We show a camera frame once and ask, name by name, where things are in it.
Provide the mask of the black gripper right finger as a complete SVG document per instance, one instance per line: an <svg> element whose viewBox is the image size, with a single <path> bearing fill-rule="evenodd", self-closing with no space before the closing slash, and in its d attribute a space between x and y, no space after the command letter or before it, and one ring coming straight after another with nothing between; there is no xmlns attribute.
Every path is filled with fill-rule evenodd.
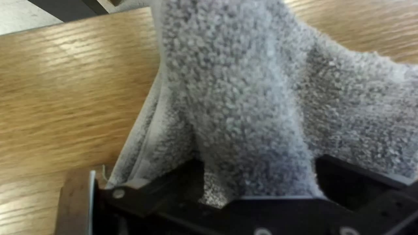
<svg viewBox="0 0 418 235"><path fill-rule="evenodd" d="M363 170L331 156L315 161L319 186L349 211L335 235L418 235L418 186Z"/></svg>

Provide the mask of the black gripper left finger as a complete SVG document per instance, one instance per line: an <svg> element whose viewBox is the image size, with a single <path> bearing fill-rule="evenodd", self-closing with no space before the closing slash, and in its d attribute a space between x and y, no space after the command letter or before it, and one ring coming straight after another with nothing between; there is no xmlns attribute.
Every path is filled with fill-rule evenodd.
<svg viewBox="0 0 418 235"><path fill-rule="evenodd" d="M93 235L196 235L162 217L166 210L203 198L204 164L187 161L140 189L97 190Z"/></svg>

